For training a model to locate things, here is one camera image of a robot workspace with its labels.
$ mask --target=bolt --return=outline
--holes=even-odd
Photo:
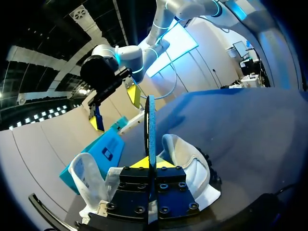
[[[125,182],[120,182],[120,184],[119,184],[119,187],[120,188],[124,188],[126,186],[126,183]]]
[[[163,191],[166,191],[168,189],[168,185],[167,184],[160,184],[159,188]]]
[[[138,185],[138,189],[145,189],[145,184],[140,184],[140,185]]]
[[[179,186],[180,190],[185,190],[187,184],[186,184],[185,182],[180,182],[180,183],[178,184],[178,186]]]
[[[135,213],[138,213],[138,214],[142,214],[145,212],[145,208],[143,206],[138,206],[136,209],[135,209]]]
[[[116,204],[111,203],[111,202],[107,204],[107,209],[114,210],[115,208],[116,208]]]
[[[198,203],[190,203],[189,204],[189,209],[190,210],[196,210],[199,208],[199,204]]]
[[[162,214],[167,214],[169,212],[169,208],[167,206],[163,206],[160,208],[159,212]]]

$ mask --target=black cable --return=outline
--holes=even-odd
[[[288,190],[288,189],[291,189],[291,188],[293,188],[294,186],[296,186],[296,184],[289,184],[289,185],[283,187],[282,189],[280,189],[280,190],[279,190],[278,192],[276,192],[274,195],[275,195],[275,196],[278,196],[278,195],[281,194],[282,192],[284,192],[284,191],[286,191],[286,190]]]

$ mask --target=ceiling light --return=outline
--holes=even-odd
[[[84,90],[84,89],[80,89],[80,90],[79,90],[79,93],[80,93],[80,94],[84,94],[84,95],[86,95],[86,94],[87,94],[87,91],[86,91],[86,90]]]

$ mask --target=computer monitor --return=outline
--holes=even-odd
[[[246,51],[247,48],[242,41],[234,43],[233,46],[236,48],[237,52],[242,58],[244,58],[245,55],[248,55],[249,51]]]

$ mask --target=desk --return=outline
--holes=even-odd
[[[222,179],[222,194],[206,210],[223,221],[261,194],[297,182],[308,150],[307,115],[305,92],[256,88],[187,93],[156,112],[156,151],[163,150],[163,134],[173,133],[210,156]],[[145,157],[142,123],[122,138],[126,145],[120,166]],[[280,198],[286,201],[291,193]],[[201,230],[205,222],[190,230]]]

